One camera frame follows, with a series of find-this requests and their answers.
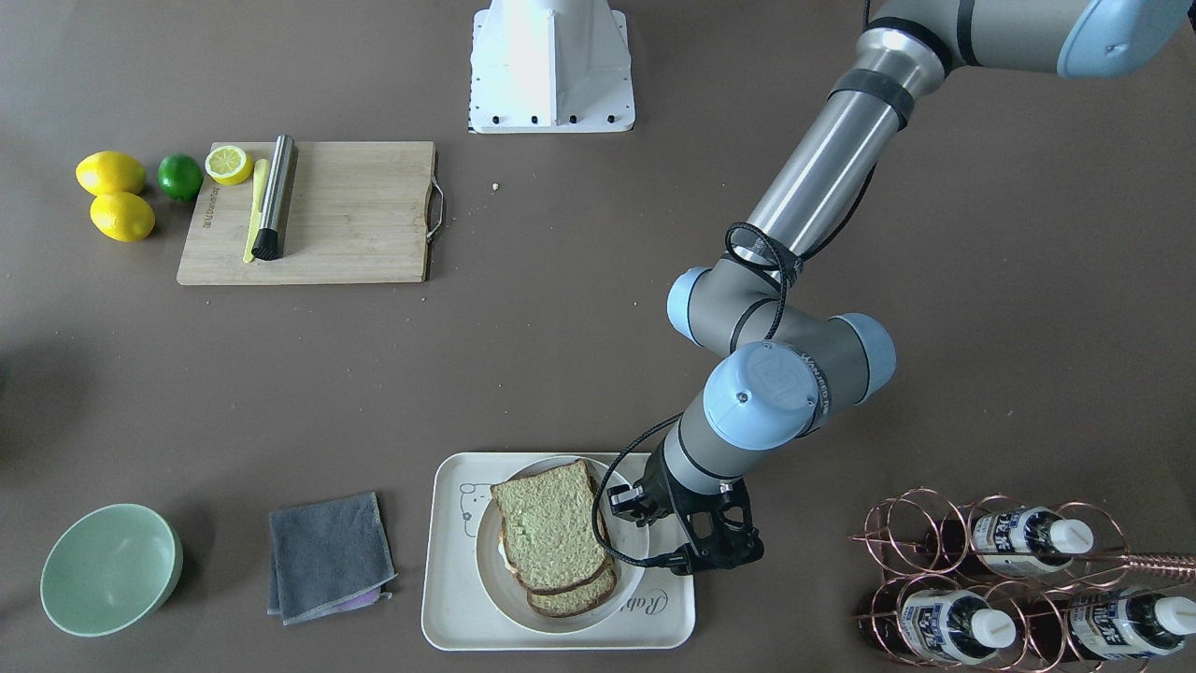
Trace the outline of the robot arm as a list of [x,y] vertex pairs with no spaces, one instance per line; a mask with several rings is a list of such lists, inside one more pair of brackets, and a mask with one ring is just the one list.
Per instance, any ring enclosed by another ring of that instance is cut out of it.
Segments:
[[[603,299],[594,442],[620,448],[713,365],[663,319],[813,120],[854,1],[631,5],[645,149]],[[1064,80],[966,67],[884,149],[861,208],[791,299],[893,336],[893,381],[748,481],[767,537],[855,521],[907,487],[1107,507],[1192,547],[1192,27],[1145,68]]]

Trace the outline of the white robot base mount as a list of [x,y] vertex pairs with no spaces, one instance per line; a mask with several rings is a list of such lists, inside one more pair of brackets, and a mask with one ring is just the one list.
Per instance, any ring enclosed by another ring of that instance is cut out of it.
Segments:
[[492,1],[472,18],[466,128],[597,134],[636,123],[627,17],[606,1]]

